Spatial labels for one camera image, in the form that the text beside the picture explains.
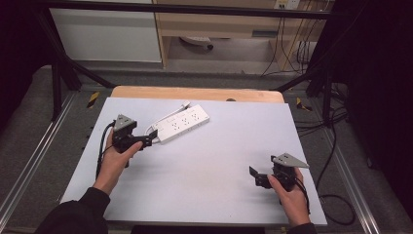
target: white cabinet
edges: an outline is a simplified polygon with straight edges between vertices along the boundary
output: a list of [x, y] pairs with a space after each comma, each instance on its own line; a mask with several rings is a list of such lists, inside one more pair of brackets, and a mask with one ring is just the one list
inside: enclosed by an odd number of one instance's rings
[[61, 9], [51, 12], [64, 49], [72, 59], [161, 62], [153, 13]]

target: person's left hand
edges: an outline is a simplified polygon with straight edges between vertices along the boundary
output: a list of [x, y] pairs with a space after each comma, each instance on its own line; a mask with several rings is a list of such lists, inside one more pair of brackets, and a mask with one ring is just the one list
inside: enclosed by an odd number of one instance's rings
[[107, 149], [103, 154], [103, 162], [100, 168], [99, 176], [94, 182], [94, 188], [97, 188], [107, 195], [110, 195], [113, 188], [118, 183], [119, 176], [121, 176], [125, 165], [130, 158], [142, 147], [142, 142], [137, 142], [132, 145], [124, 153], [119, 153], [114, 146], [112, 146], [113, 130], [110, 132], [106, 140]]

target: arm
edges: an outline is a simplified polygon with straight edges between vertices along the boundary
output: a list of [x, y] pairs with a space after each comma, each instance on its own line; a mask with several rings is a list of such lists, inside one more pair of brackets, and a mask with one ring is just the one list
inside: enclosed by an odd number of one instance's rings
[[[300, 170], [296, 168], [295, 172], [297, 174], [297, 178], [304, 181]], [[280, 182], [272, 175], [268, 175], [268, 180], [276, 193], [279, 195], [282, 202], [282, 207], [288, 217], [289, 225], [291, 226], [288, 234], [317, 233], [316, 228], [310, 221], [304, 194], [298, 186], [295, 185], [291, 191], [287, 192], [282, 187]]]
[[106, 141], [100, 174], [79, 201], [62, 203], [53, 209], [36, 230], [36, 234], [100, 234], [107, 233], [103, 214], [109, 205], [109, 195], [116, 186], [128, 160], [140, 149], [142, 142], [124, 153], [112, 147], [112, 132]]

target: wooden table edge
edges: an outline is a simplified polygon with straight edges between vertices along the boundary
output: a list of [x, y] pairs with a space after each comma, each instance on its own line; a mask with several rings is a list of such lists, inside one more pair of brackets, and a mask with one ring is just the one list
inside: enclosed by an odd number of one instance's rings
[[204, 89], [180, 87], [118, 86], [112, 98], [202, 99], [284, 103], [280, 92], [250, 89]]

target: black sleeve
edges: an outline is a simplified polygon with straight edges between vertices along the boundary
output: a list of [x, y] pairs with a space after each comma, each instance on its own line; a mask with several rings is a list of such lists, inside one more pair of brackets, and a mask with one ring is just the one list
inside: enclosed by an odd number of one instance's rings
[[77, 202], [62, 203], [54, 208], [36, 230], [36, 234], [108, 233], [104, 211], [109, 196], [93, 187]]
[[287, 234], [316, 234], [316, 233], [317, 233], [317, 230], [311, 222], [293, 227], [289, 229], [287, 232]]

